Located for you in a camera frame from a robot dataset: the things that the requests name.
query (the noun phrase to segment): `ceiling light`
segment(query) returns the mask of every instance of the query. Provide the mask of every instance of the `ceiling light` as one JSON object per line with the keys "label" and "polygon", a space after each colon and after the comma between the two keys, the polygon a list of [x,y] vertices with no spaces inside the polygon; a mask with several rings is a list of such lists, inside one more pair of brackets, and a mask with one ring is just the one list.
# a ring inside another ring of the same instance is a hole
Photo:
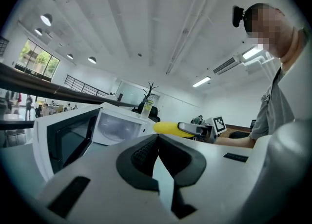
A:
{"label": "ceiling light", "polygon": [[40,16],[41,20],[48,26],[51,26],[52,24],[52,16],[51,14],[44,14]]}
{"label": "ceiling light", "polygon": [[42,36],[42,30],[40,28],[37,28],[35,30],[35,32],[39,35],[39,36]]}
{"label": "ceiling light", "polygon": [[95,57],[89,57],[88,60],[91,62],[91,63],[97,63],[97,60]]}
{"label": "ceiling light", "polygon": [[201,84],[203,84],[203,83],[209,81],[210,79],[211,79],[210,77],[206,77],[206,78],[204,78],[203,80],[200,80],[199,82],[195,83],[195,84],[193,85],[193,87],[196,88],[196,87],[200,86]]}
{"label": "ceiling light", "polygon": [[247,59],[251,58],[252,56],[254,56],[255,54],[257,54],[258,52],[260,52],[260,51],[261,51],[260,48],[254,47],[254,48],[250,49],[249,51],[245,52],[243,54],[243,58],[247,60]]}

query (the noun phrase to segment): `microwave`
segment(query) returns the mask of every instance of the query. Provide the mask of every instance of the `microwave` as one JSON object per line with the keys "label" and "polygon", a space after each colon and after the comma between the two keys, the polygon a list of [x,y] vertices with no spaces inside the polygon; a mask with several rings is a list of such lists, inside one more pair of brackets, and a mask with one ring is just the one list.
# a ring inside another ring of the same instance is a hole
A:
{"label": "microwave", "polygon": [[92,143],[114,145],[154,134],[154,122],[109,103],[40,117],[34,122],[33,152],[48,181],[83,156]]}

